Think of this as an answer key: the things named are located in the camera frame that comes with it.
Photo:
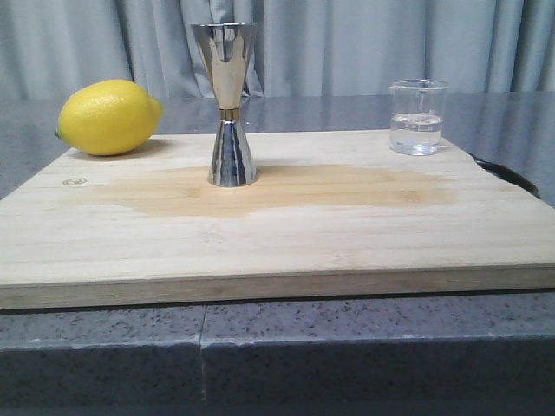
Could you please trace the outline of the silver double jigger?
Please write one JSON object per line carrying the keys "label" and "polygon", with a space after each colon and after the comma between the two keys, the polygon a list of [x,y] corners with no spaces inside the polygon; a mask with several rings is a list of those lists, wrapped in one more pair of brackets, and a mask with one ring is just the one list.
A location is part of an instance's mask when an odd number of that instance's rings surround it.
{"label": "silver double jigger", "polygon": [[256,33],[257,26],[249,23],[193,25],[219,108],[219,130],[208,176],[216,186],[250,185],[258,178],[240,120],[242,91]]}

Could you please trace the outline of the clear glass beaker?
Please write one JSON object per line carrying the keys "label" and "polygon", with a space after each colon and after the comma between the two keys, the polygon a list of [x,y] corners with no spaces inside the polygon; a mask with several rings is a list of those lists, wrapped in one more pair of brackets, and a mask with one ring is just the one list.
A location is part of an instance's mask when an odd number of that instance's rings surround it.
{"label": "clear glass beaker", "polygon": [[442,137],[444,101],[449,85],[444,81],[415,79],[394,82],[389,146],[401,154],[437,153]]}

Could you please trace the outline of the light wooden cutting board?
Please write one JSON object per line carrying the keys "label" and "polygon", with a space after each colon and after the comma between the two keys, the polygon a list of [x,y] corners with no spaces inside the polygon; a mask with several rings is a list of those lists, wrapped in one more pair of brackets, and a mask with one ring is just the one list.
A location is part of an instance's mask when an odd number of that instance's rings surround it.
{"label": "light wooden cutting board", "polygon": [[3,309],[543,289],[554,210],[443,141],[253,133],[258,180],[209,184],[209,134],[70,150],[1,202]]}

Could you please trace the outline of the grey curtain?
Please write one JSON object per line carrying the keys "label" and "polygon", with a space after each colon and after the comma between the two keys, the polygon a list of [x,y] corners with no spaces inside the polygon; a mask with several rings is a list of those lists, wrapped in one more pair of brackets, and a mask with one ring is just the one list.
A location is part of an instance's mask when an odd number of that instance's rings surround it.
{"label": "grey curtain", "polygon": [[462,93],[554,88],[551,1],[4,1],[1,96],[123,78],[208,97],[195,23],[257,25],[253,96],[384,94],[421,78]]}

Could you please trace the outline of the yellow lemon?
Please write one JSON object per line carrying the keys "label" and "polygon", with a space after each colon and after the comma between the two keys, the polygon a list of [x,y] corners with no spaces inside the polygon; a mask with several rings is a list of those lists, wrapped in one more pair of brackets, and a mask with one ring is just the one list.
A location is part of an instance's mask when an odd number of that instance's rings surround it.
{"label": "yellow lemon", "polygon": [[162,113],[162,104],[140,85],[123,79],[100,81],[69,96],[56,133],[87,154],[116,155],[145,143]]}

